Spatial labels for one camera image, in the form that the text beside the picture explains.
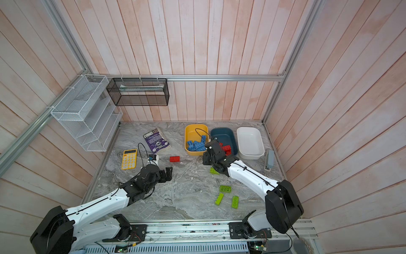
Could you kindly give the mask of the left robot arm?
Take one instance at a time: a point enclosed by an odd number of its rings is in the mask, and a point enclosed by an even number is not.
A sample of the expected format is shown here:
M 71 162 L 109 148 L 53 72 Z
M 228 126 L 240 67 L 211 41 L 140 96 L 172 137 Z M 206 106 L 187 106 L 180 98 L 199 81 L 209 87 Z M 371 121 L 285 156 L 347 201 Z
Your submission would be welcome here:
M 63 209 L 52 208 L 30 237 L 37 254 L 68 254 L 90 243 L 105 239 L 128 241 L 133 228 L 122 214 L 99 221 L 111 212 L 150 197 L 156 184 L 172 179 L 172 167 L 160 169 L 156 163 L 140 172 L 116 190 L 88 203 Z

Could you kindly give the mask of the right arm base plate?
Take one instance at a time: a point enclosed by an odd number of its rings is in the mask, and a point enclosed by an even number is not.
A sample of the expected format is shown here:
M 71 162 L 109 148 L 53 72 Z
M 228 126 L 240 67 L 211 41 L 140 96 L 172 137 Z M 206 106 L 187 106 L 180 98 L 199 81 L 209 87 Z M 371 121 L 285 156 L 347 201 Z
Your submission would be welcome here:
M 272 234 L 270 229 L 255 231 L 248 223 L 231 222 L 229 226 L 229 236 L 231 239 L 270 239 Z

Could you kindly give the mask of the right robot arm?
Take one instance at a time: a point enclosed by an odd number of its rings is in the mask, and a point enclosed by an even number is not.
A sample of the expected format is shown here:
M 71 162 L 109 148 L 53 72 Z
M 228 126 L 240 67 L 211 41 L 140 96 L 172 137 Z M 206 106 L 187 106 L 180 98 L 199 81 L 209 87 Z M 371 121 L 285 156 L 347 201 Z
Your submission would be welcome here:
M 253 237 L 267 228 L 273 228 L 281 234 L 293 228 L 294 223 L 304 214 L 304 209 L 289 181 L 279 182 L 260 174 L 238 157 L 227 155 L 216 140 L 205 144 L 205 147 L 204 165 L 241 182 L 265 202 L 264 210 L 255 210 L 243 219 L 240 232 L 245 238 Z

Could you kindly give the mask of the red lego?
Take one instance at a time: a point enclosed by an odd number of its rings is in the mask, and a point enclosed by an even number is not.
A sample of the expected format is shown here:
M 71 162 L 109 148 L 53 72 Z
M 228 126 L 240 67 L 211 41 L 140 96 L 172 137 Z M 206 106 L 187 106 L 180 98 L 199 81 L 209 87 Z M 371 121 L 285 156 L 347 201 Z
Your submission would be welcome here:
M 171 163 L 178 163 L 178 162 L 180 162 L 180 156 L 171 156 L 171 157 L 170 157 L 170 162 L 171 162 Z

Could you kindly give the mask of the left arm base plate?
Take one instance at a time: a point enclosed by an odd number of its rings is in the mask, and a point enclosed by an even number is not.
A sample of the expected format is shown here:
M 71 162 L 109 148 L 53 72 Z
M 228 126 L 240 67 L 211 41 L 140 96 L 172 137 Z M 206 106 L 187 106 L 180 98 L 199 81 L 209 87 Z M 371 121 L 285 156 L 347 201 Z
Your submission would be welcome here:
M 102 242 L 142 242 L 145 240 L 147 227 L 146 224 L 132 224 L 129 228 L 120 229 L 116 237 Z

